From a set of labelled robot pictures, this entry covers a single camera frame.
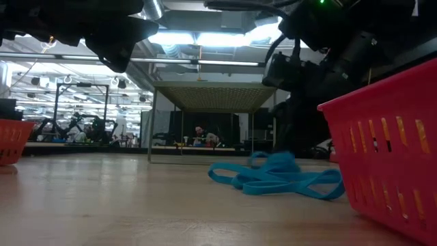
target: basket slot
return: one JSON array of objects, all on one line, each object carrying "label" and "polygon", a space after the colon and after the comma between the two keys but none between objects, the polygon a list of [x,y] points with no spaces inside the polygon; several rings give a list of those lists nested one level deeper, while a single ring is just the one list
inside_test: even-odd
[{"label": "basket slot", "polygon": [[378,199],[378,195],[376,193],[376,183],[374,178],[369,177],[369,181],[370,181],[370,189],[371,189],[371,195],[373,198],[373,205],[375,206],[375,208],[379,207],[379,199]]},{"label": "basket slot", "polygon": [[375,184],[374,188],[377,197],[376,206],[378,207],[378,210],[382,210],[388,214],[391,213],[390,197],[388,192],[387,194],[384,192],[384,185],[381,183],[381,180],[379,178],[371,178],[371,180]]},{"label": "basket slot", "polygon": [[399,136],[401,137],[401,142],[405,146],[408,146],[407,136],[405,134],[404,121],[402,120],[402,117],[401,116],[396,116],[396,122],[397,122],[397,127],[399,129]]},{"label": "basket slot", "polygon": [[425,217],[425,210],[423,209],[421,194],[416,189],[413,190],[412,193],[414,196],[414,203],[416,205],[417,215],[419,216],[420,228],[422,230],[426,230],[426,217]]},{"label": "basket slot", "polygon": [[373,123],[373,127],[375,128],[375,140],[377,143],[378,153],[387,153],[389,150],[387,149],[387,142],[385,140],[384,129],[382,126],[382,122],[380,118],[371,119]]},{"label": "basket slot", "polygon": [[373,142],[373,149],[375,150],[375,153],[378,153],[378,141],[376,140],[375,126],[373,126],[373,120],[369,120],[369,130]]},{"label": "basket slot", "polygon": [[354,151],[354,153],[356,153],[356,142],[355,142],[355,136],[354,136],[354,131],[352,130],[352,127],[349,128],[350,131],[350,142],[352,144],[352,149]]},{"label": "basket slot", "polygon": [[417,132],[419,134],[419,141],[421,142],[422,151],[426,154],[429,154],[431,151],[429,150],[428,140],[426,138],[425,126],[423,125],[422,120],[416,120]]},{"label": "basket slot", "polygon": [[382,124],[382,130],[384,131],[387,150],[391,152],[391,139],[390,139],[389,126],[385,118],[381,118],[381,124]]},{"label": "basket slot", "polygon": [[393,206],[391,205],[389,190],[387,189],[387,186],[384,183],[382,183],[382,190],[384,192],[384,203],[385,203],[386,210],[389,214],[391,214],[393,211]]},{"label": "basket slot", "polygon": [[402,117],[408,144],[408,151],[414,154],[423,154],[416,119],[417,117],[415,115],[410,114],[403,115]]},{"label": "basket slot", "polygon": [[404,194],[399,190],[399,187],[396,187],[397,193],[397,201],[399,202],[399,207],[401,208],[402,217],[405,219],[405,222],[408,222],[408,211],[405,203]]},{"label": "basket slot", "polygon": [[366,139],[364,138],[363,124],[361,124],[361,122],[358,122],[358,129],[360,131],[360,138],[361,138],[361,145],[363,147],[363,152],[367,153]]}]

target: red plastic basket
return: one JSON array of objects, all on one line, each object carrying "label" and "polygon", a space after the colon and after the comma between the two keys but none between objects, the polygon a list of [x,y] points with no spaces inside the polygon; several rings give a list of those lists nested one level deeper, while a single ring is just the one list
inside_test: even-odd
[{"label": "red plastic basket", "polygon": [[351,206],[437,245],[437,59],[319,106]]},{"label": "red plastic basket", "polygon": [[34,124],[0,120],[0,166],[14,164],[19,160]]}]

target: table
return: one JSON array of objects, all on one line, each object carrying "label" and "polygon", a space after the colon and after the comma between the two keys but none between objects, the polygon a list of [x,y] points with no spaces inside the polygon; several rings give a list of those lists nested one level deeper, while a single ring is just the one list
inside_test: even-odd
[{"label": "table", "polygon": [[[150,133],[147,151],[148,161],[152,161],[152,136],[154,132],[154,120],[156,100],[158,93],[169,99],[182,111],[182,136],[184,138],[184,112],[193,113],[250,113],[253,114],[274,95],[276,104],[276,88],[266,87],[261,83],[248,82],[198,82],[198,81],[155,81],[152,116],[149,118]],[[276,142],[276,124],[274,122],[274,142]]]},{"label": "table", "polygon": [[[346,196],[244,195],[212,182],[228,156],[63,154],[24,157],[0,178],[1,246],[419,246],[353,211]],[[320,171],[327,162],[302,163]]]}]

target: blue resistance band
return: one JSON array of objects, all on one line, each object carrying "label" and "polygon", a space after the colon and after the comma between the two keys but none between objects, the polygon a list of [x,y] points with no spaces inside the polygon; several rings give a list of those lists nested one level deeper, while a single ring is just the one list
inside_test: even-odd
[{"label": "blue resistance band", "polygon": [[[254,160],[267,157],[262,166],[255,166]],[[231,163],[214,163],[208,175],[216,182],[233,185],[247,195],[264,195],[271,193],[299,193],[322,200],[333,200],[344,194],[343,179],[340,171],[329,169],[324,172],[301,172],[294,162],[294,155],[288,152],[267,154],[256,152],[248,160],[249,167]],[[216,169],[237,172],[234,177],[216,174]],[[328,193],[319,193],[309,188],[311,185],[337,184]]]}]

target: metal frame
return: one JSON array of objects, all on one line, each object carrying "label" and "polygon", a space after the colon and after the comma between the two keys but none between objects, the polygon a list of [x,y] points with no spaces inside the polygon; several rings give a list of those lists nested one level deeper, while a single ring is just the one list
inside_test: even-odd
[{"label": "metal frame", "polygon": [[[53,110],[53,122],[56,122],[56,119],[57,119],[57,108],[58,108],[59,96],[61,96],[72,85],[77,86],[77,85],[80,85],[80,83],[58,83],[56,85],[56,97],[55,97],[55,108]],[[60,89],[61,86],[65,86],[66,89],[63,90],[62,92],[59,92],[59,89]],[[107,89],[105,97],[104,97],[104,112],[103,112],[103,120],[106,122],[106,120],[107,120],[107,109],[108,109],[108,98],[109,98],[109,85],[91,84],[91,86],[96,86],[96,87],[103,86],[103,87],[105,87]],[[55,125],[54,124],[52,126],[51,132],[52,133],[55,132]]]},{"label": "metal frame", "polygon": [[[198,82],[198,81],[155,81],[152,85],[168,100],[176,105],[179,109],[190,113],[252,113],[257,111],[263,103],[265,103],[276,91],[276,88],[266,87],[261,83],[248,82]],[[209,98],[205,98],[203,94],[196,97],[188,95],[187,91],[199,92],[200,90],[207,92],[217,91],[219,94],[230,93],[230,96],[239,95],[238,98],[233,98],[236,103],[225,105],[222,109],[213,107],[192,107],[190,105],[201,105]],[[250,106],[247,105],[247,98],[244,96],[257,96],[252,98],[253,102]]]},{"label": "metal frame", "polygon": [[[62,62],[66,64],[92,64],[103,65],[98,56],[95,55],[69,55],[69,54],[41,54],[41,53],[15,53],[15,52],[0,52],[2,59],[12,62],[34,62],[38,59],[39,62]],[[213,65],[213,66],[240,66],[249,68],[265,68],[264,62],[253,61],[224,61],[224,60],[207,60],[207,59],[167,59],[146,57],[130,58],[131,62],[145,62],[151,64],[192,64],[192,65]]]},{"label": "metal frame", "polygon": [[[163,81],[157,81],[155,82],[155,90],[154,90],[154,98],[153,98],[153,103],[152,103],[152,115],[149,117],[149,141],[148,141],[148,147],[147,147],[147,160],[149,163],[152,162],[152,149],[153,149],[153,145],[152,145],[152,140],[153,140],[153,132],[154,132],[154,123],[155,123],[155,114],[156,114],[156,103],[158,100],[158,94],[161,92],[160,89],[163,87],[168,87],[168,86],[173,86],[175,85],[175,83],[178,82],[173,82],[173,81],[167,81],[167,82],[163,82]],[[179,83],[178,84],[180,87],[217,87],[217,85],[219,85],[219,87],[225,87],[225,85],[227,86],[231,86],[231,87],[235,87],[235,88],[240,88],[240,86],[245,87],[245,88],[262,88],[265,89],[267,91],[270,91],[273,93],[273,101],[276,104],[276,100],[277,100],[277,90],[276,89],[271,89],[269,87],[264,87],[261,84],[254,84],[254,83],[226,83],[226,82],[218,82],[218,83],[213,83],[213,82],[206,82],[206,83],[199,83],[199,82],[188,82],[188,83]],[[220,113],[231,113],[231,121],[233,121],[233,114],[234,113],[248,113],[249,115],[252,115],[252,153],[254,152],[254,148],[255,148],[255,141],[254,141],[254,128],[255,128],[255,123],[254,123],[254,115],[255,112],[259,109],[259,107],[262,106],[262,104],[264,102],[266,102],[266,100],[271,96],[271,94],[268,94],[269,96],[262,101],[262,103],[260,103],[259,105],[257,105],[255,108],[251,109],[250,111],[244,111],[244,112],[232,112],[231,110],[224,110],[221,111]],[[174,107],[178,107],[176,103],[174,103],[174,101],[172,101],[171,98],[168,98],[173,104]],[[181,116],[181,146],[180,146],[180,154],[183,155],[184,154],[184,146],[182,143],[184,143],[184,113],[186,110],[184,110],[181,107],[178,107],[182,113]],[[216,113],[216,111],[214,110],[208,110],[208,111],[203,111],[204,113]],[[276,120],[274,121],[274,126],[273,126],[273,131],[274,131],[274,141],[276,141]]]}]

